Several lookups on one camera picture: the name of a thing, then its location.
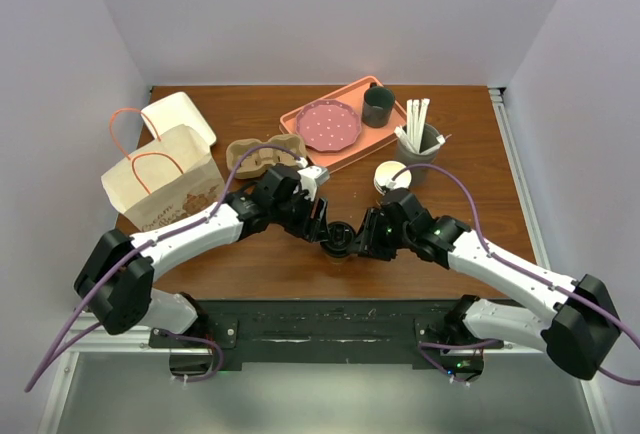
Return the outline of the black coffee cup lid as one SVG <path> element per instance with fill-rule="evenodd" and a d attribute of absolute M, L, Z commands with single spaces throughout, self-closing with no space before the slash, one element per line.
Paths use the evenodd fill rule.
<path fill-rule="evenodd" d="M 350 255 L 349 247 L 356 237 L 353 227 L 342 221 L 334 221 L 328 224 L 328 238 L 321 242 L 321 248 L 325 254 L 334 257 Z"/>

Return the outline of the paper bag with orange handles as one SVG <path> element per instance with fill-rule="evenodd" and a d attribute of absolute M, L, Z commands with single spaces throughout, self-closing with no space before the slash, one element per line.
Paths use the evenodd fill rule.
<path fill-rule="evenodd" d="M 209 144 L 191 127 L 178 125 L 143 147 L 127 152 L 101 176 L 112 206 L 140 231 L 168 226 L 218 200 L 225 181 Z"/>

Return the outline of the single brown paper cup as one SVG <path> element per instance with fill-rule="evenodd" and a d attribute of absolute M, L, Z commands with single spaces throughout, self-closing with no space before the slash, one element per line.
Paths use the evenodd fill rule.
<path fill-rule="evenodd" d="M 334 256 L 330 256 L 327 254 L 327 258 L 329 260 L 329 262 L 331 262 L 332 264 L 343 264 L 346 261 L 348 261 L 350 259 L 351 256 L 346 255 L 346 256 L 341 256 L 341 257 L 334 257 Z"/>

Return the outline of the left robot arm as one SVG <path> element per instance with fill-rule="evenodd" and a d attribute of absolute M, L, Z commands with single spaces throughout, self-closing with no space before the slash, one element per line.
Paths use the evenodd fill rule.
<path fill-rule="evenodd" d="M 277 164 L 251 191 L 229 193 L 172 225 L 133 235 L 113 229 L 99 239 L 74 289 L 111 335 L 145 326 L 196 346 L 207 334 L 204 311 L 189 295 L 169 294 L 154 283 L 184 262 L 271 224 L 310 243 L 327 241 L 327 203 L 316 193 L 328 178 L 324 167 L 296 170 Z"/>

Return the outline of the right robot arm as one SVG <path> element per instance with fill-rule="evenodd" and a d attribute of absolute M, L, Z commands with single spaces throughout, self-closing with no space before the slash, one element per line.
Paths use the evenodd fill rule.
<path fill-rule="evenodd" d="M 590 380 L 618 340 L 619 316 L 605 284 L 576 280 L 532 264 L 451 216 L 434 217 L 406 188 L 387 192 L 368 209 L 351 251 L 390 261 L 408 249 L 419 259 L 478 279 L 513 300 L 503 306 L 461 299 L 445 323 L 459 347 L 474 340 L 515 343 L 547 354 L 565 373 Z"/>

